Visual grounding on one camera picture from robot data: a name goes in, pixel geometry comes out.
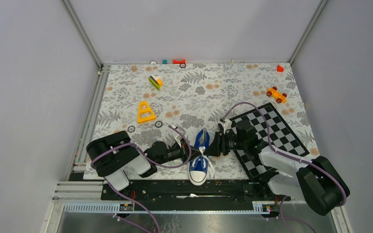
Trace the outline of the white shoelace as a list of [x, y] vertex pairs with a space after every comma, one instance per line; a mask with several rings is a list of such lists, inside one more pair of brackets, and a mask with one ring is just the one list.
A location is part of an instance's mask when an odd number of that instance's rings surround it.
[[197, 158], [193, 159], [189, 163], [189, 172], [200, 172], [200, 173], [208, 173], [208, 170], [215, 171], [214, 166], [212, 162], [210, 161], [209, 157], [204, 155], [206, 147], [201, 146], [199, 147], [200, 152], [202, 153], [200, 156]]

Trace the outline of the blue canvas sneaker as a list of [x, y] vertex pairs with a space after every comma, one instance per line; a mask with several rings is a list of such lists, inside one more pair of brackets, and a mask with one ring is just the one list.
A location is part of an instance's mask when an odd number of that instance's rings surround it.
[[202, 185], [208, 177], [209, 160], [204, 156], [209, 147], [209, 133], [206, 128], [198, 132], [194, 147], [198, 149], [199, 155], [191, 160], [188, 165], [188, 178], [195, 186]]

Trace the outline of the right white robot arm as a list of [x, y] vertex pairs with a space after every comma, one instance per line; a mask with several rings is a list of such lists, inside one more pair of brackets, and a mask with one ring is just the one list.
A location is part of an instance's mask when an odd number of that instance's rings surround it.
[[324, 216], [343, 206], [351, 194], [349, 187], [331, 162], [324, 156], [307, 160], [283, 151], [260, 139], [249, 121], [240, 121], [235, 129], [221, 129], [205, 150], [206, 155], [226, 155], [241, 151], [253, 165], [273, 168], [258, 178], [260, 196], [271, 200], [276, 195], [301, 200], [317, 214]]

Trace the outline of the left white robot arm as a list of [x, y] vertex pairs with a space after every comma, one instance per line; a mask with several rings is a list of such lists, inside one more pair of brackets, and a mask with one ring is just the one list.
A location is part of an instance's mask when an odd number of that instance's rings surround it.
[[131, 139], [127, 132], [121, 131], [90, 142], [86, 152], [91, 159], [90, 166], [99, 177], [105, 178], [113, 186], [113, 194], [124, 200], [131, 194], [129, 178], [124, 168], [131, 167], [141, 178], [157, 172], [157, 168], [177, 159], [186, 165], [190, 160], [201, 155], [180, 133], [172, 146], [163, 141], [156, 141], [146, 150], [142, 150]]

